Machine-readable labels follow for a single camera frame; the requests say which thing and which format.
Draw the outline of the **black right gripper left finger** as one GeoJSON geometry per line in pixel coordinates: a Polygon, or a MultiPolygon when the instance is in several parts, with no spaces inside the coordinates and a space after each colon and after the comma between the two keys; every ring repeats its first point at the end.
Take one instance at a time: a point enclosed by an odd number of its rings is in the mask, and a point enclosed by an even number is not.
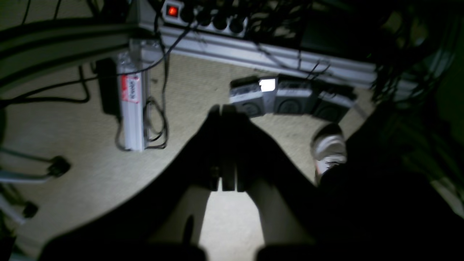
{"type": "Polygon", "coordinates": [[[198,247],[218,176],[212,166],[219,105],[149,185],[100,218],[50,240],[40,261],[205,261],[198,247]]]}

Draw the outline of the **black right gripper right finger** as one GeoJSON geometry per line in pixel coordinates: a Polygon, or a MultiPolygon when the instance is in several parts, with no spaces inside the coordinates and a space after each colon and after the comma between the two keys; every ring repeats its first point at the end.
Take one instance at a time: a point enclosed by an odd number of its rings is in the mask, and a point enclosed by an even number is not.
{"type": "Polygon", "coordinates": [[[233,105],[222,107],[222,139],[237,190],[257,207],[265,245],[257,261],[300,261],[350,252],[363,233],[333,197],[293,164],[277,142],[233,105]]]}

